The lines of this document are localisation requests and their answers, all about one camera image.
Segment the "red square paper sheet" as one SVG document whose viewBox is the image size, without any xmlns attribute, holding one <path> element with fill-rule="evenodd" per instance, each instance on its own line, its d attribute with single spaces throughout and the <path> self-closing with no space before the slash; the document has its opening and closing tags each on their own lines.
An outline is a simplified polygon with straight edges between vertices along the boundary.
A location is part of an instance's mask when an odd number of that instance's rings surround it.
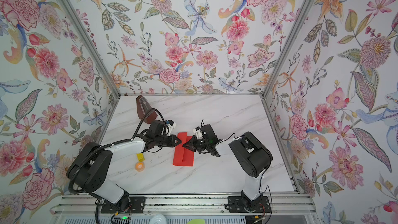
<svg viewBox="0 0 398 224">
<path fill-rule="evenodd" d="M 190 141 L 192 136 L 187 132 L 180 132 L 177 137 L 181 140 L 181 144 L 175 147 L 173 165 L 176 167 L 193 167 L 194 152 L 183 147 L 183 144 Z"/>
</svg>

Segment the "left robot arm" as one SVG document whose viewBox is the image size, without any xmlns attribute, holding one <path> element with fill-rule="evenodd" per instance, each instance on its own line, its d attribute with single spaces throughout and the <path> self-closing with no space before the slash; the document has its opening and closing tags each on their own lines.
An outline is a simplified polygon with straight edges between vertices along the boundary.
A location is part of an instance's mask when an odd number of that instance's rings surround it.
<svg viewBox="0 0 398 224">
<path fill-rule="evenodd" d="M 69 192 L 87 193 L 112 204 L 118 210 L 126 209 L 131 205 L 129 193 L 107 178 L 112 160 L 148 152 L 155 147 L 176 147 L 181 144 L 181 140 L 171 134 L 175 127 L 176 123 L 173 120 L 154 120 L 148 129 L 142 132 L 135 131 L 130 139 L 103 146 L 95 142 L 88 143 L 66 173 Z"/>
</svg>

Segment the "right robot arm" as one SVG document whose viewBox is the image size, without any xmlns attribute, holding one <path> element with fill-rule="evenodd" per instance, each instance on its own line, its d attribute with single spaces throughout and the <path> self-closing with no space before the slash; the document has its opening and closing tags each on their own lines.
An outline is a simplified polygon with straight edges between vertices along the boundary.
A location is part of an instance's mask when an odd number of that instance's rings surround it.
<svg viewBox="0 0 398 224">
<path fill-rule="evenodd" d="M 195 128 L 193 132 L 193 137 L 182 146 L 192 152 L 208 153 L 215 157 L 234 155 L 246 173 L 242 199 L 250 205 L 258 204 L 264 194 L 263 176 L 273 161 L 265 145 L 249 131 L 240 136 L 231 134 L 226 139 L 219 139 L 211 125 L 207 124 Z"/>
</svg>

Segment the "yellow block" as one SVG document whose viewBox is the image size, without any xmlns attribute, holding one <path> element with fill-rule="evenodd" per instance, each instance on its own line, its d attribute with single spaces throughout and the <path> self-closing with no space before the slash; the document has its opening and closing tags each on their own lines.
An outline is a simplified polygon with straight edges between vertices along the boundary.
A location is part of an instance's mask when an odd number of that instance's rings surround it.
<svg viewBox="0 0 398 224">
<path fill-rule="evenodd" d="M 145 157 L 143 155 L 143 153 L 138 153 L 137 154 L 137 159 L 139 162 L 143 162 L 145 160 Z"/>
</svg>

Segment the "brown wooden metronome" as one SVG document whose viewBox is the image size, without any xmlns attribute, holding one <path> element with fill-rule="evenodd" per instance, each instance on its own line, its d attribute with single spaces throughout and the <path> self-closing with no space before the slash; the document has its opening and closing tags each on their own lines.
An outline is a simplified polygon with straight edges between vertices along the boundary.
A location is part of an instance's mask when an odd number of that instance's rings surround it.
<svg viewBox="0 0 398 224">
<path fill-rule="evenodd" d="M 144 118 L 144 123 L 151 124 L 156 120 L 158 114 L 155 111 L 149 111 L 152 109 L 150 103 L 142 95 L 136 98 L 137 114 L 139 119 Z"/>
</svg>

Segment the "green object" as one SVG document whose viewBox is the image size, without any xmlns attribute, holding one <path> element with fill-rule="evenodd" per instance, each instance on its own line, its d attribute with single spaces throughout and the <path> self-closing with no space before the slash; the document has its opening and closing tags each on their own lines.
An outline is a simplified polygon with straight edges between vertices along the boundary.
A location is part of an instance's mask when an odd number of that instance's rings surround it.
<svg viewBox="0 0 398 224">
<path fill-rule="evenodd" d="M 205 224 L 204 219 L 192 219 L 187 222 L 187 224 Z"/>
</svg>

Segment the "white round object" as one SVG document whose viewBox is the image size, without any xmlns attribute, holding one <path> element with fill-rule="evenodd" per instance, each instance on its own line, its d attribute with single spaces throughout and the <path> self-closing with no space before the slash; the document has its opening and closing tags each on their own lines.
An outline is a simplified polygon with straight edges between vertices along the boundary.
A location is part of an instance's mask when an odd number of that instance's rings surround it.
<svg viewBox="0 0 398 224">
<path fill-rule="evenodd" d="M 167 218 L 162 214 L 152 216 L 149 224 L 167 224 Z"/>
</svg>

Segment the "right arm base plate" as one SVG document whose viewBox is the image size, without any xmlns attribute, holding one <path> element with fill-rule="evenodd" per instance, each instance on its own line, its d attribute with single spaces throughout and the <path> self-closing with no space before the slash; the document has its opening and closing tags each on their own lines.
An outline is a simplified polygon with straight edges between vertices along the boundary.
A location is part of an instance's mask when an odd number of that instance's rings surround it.
<svg viewBox="0 0 398 224">
<path fill-rule="evenodd" d="M 255 200 L 249 200 L 244 196 L 230 196 L 224 208 L 229 213 L 271 213 L 272 204 L 267 196 L 259 196 Z"/>
</svg>

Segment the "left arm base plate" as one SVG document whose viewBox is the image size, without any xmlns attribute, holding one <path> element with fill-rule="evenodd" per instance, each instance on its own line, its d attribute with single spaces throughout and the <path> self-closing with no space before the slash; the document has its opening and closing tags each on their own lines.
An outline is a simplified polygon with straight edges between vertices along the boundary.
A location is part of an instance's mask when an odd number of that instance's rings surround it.
<svg viewBox="0 0 398 224">
<path fill-rule="evenodd" d="M 146 197 L 123 197 L 118 203 L 104 201 L 101 214 L 132 213 L 142 214 L 144 212 Z"/>
</svg>

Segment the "aluminium front rail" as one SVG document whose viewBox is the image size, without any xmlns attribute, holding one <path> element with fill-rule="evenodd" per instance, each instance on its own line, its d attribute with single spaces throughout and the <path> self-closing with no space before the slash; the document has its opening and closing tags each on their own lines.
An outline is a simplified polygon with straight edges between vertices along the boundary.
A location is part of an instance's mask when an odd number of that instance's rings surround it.
<svg viewBox="0 0 398 224">
<path fill-rule="evenodd" d="M 110 204 L 100 201 L 99 213 L 132 215 L 316 215 L 313 200 L 301 194 L 264 194 L 262 202 L 256 207 L 243 207 L 239 194 L 193 194 L 193 195 L 131 195 L 131 206 L 127 210 L 117 211 Z M 50 213 L 61 215 L 92 215 L 95 213 L 95 199 L 88 195 L 65 196 Z"/>
</svg>

